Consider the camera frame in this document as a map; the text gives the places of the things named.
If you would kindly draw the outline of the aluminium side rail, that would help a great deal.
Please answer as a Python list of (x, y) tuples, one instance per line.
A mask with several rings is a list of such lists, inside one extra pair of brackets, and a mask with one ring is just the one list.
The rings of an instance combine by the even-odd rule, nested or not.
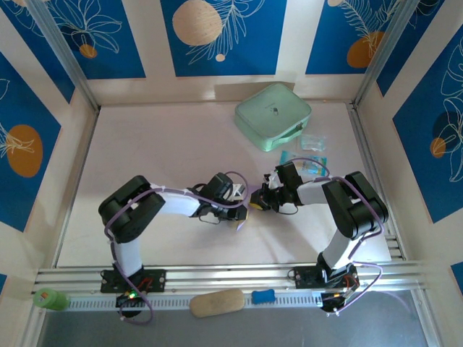
[(91, 142), (98, 123), (100, 110), (97, 110), (85, 123), (80, 141), (77, 143), (77, 152), (70, 169), (67, 179), (66, 189), (59, 208), (59, 217), (56, 224), (56, 240), (54, 242), (53, 256), (49, 260), (51, 268), (57, 268), (61, 250), (64, 244), (64, 238), (67, 232), (69, 219), (72, 214), (72, 208), (77, 196), (77, 190), (85, 167), (90, 150)]
[(393, 212), (391, 211), (390, 204), (388, 203), (387, 196), (376, 168), (374, 155), (371, 150), (367, 133), (364, 129), (364, 126), (362, 125), (362, 120), (359, 113), (357, 112), (357, 109), (351, 103), (348, 103), (347, 110), (357, 145), (359, 147), (360, 155), (362, 157), (362, 162), (366, 170), (366, 176), (375, 191), (378, 193), (379, 197), (383, 200), (383, 202), (386, 204), (386, 207), (388, 208), (389, 217), (385, 222), (386, 230), (384, 232), (384, 238), (388, 245), (389, 254), (391, 255), (393, 261), (405, 261), (407, 260), (407, 256), (403, 250), (402, 240), (398, 234), (396, 220)]

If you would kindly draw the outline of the blue bone-shaped block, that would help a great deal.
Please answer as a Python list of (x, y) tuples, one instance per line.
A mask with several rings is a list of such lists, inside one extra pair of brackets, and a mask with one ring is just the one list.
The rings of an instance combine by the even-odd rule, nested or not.
[(273, 289), (253, 291), (251, 293), (251, 301), (255, 305), (274, 303), (276, 301), (275, 291)]

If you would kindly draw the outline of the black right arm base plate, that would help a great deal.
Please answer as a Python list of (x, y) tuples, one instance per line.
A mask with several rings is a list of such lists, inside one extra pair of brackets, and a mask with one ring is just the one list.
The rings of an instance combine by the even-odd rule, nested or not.
[(293, 268), (297, 289), (330, 289), (359, 287), (357, 268), (348, 264), (338, 270), (324, 270), (318, 266), (299, 266)]

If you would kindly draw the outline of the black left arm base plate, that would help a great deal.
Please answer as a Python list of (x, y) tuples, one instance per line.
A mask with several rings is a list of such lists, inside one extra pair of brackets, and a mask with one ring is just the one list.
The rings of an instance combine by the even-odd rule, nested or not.
[[(166, 283), (166, 271), (164, 269), (147, 270), (142, 268), (129, 276), (128, 279), (141, 292), (162, 293)], [(132, 290), (132, 286), (116, 268), (101, 271), (101, 293), (122, 294), (129, 290)]]

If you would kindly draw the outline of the blue snack packet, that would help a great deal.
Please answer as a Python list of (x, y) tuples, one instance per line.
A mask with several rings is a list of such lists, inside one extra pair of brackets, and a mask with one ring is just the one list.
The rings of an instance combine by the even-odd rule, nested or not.
[(316, 155), (303, 155), (291, 151), (281, 152), (280, 164), (292, 161), (301, 176), (327, 176), (327, 158)]

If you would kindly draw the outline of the long aluminium mounting rail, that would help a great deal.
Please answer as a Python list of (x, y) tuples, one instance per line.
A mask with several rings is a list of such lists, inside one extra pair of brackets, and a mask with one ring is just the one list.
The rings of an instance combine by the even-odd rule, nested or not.
[[(424, 266), (417, 261), (380, 262), (383, 274), (373, 290), (400, 291), (424, 289), (428, 281)], [(229, 288), (244, 292), (273, 288), (291, 291), (296, 288), (288, 273), (294, 264), (270, 265), (211, 265), (160, 266), (166, 271), (164, 292), (173, 294), (203, 294)], [(40, 269), (32, 292), (49, 287), (68, 294), (100, 292), (101, 272), (107, 267), (61, 267)]]

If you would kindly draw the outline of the black left controller board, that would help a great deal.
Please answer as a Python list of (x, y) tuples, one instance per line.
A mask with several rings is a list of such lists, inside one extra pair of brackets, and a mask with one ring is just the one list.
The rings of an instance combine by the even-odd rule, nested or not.
[(144, 300), (135, 291), (127, 291), (116, 298), (116, 308), (119, 309), (138, 309), (144, 306)]

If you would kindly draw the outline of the purple paper sheet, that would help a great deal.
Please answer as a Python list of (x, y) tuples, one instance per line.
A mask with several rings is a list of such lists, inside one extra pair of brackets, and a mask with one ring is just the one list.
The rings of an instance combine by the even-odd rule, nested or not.
[(261, 187), (260, 184), (256, 185), (256, 184), (251, 184), (249, 185), (248, 187), (248, 190), (247, 190), (247, 193), (246, 193), (246, 197), (242, 199), (242, 202), (243, 202), (243, 205), (246, 207), (247, 209), (247, 214), (245, 216), (245, 219), (244, 220), (239, 220), (237, 222), (237, 227), (236, 227), (236, 231), (239, 231), (240, 229), (242, 229), (243, 225), (246, 223), (246, 221), (248, 220), (249, 216), (250, 216), (250, 210), (251, 210), (251, 207), (250, 207), (250, 199), (251, 199), (251, 195), (253, 192), (257, 191), (259, 188)]

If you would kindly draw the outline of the beige oval case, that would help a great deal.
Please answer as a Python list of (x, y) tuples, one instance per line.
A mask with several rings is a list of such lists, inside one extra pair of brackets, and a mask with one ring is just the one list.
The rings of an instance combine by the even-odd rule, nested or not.
[(190, 311), (196, 318), (237, 312), (245, 306), (245, 295), (238, 288), (202, 294), (190, 300)]

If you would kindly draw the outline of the black right controller board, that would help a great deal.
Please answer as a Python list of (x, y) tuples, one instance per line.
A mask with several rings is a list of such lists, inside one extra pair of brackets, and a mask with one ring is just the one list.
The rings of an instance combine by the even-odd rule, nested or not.
[(322, 307), (321, 309), (327, 314), (340, 311), (346, 304), (346, 293), (327, 293), (321, 294)]

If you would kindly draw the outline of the green bottle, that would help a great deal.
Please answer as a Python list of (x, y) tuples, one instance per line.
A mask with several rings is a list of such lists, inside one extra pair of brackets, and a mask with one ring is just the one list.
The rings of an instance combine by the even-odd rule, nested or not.
[(63, 311), (69, 307), (69, 297), (62, 291), (40, 288), (33, 294), (33, 303), (39, 308)]

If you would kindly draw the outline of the mint green zipper pouch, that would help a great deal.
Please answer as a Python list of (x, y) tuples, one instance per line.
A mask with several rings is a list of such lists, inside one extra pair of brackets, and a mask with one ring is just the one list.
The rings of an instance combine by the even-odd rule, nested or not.
[(300, 136), (311, 113), (308, 103), (275, 83), (238, 104), (234, 123), (258, 149), (269, 152)]

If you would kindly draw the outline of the clear plastic packet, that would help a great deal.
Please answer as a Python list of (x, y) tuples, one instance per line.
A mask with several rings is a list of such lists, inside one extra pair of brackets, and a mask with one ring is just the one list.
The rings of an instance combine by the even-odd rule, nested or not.
[(300, 147), (302, 150), (323, 152), (326, 149), (326, 138), (314, 134), (302, 134)]

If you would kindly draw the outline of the aluminium frame post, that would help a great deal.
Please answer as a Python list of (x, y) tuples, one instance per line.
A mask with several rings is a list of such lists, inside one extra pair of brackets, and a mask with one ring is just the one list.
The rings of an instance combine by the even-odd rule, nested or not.
[(390, 24), (386, 29), (383, 39), (375, 52), (372, 61), (362, 79), (362, 82), (357, 90), (357, 93), (352, 100), (352, 107), (357, 110), (364, 101), (370, 88), (378, 79), (379, 74), (383, 70), (391, 53), (393, 52), (398, 40), (402, 36), (409, 19), (415, 12), (420, 0), (399, 0), (399, 8), (391, 18)]
[(93, 111), (98, 114), (101, 106), (47, 6), (41, 0), (25, 0), (25, 4), (73, 85), (80, 91)]

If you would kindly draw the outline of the black controller board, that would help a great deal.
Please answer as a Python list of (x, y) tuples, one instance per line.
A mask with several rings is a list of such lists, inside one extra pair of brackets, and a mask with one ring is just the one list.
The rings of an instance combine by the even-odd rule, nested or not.
[(138, 309), (144, 306), (144, 300), (135, 291), (127, 291), (116, 298), (116, 308), (119, 309)]
[(322, 307), (321, 309), (327, 314), (340, 311), (346, 304), (346, 293), (327, 293), (321, 294)]

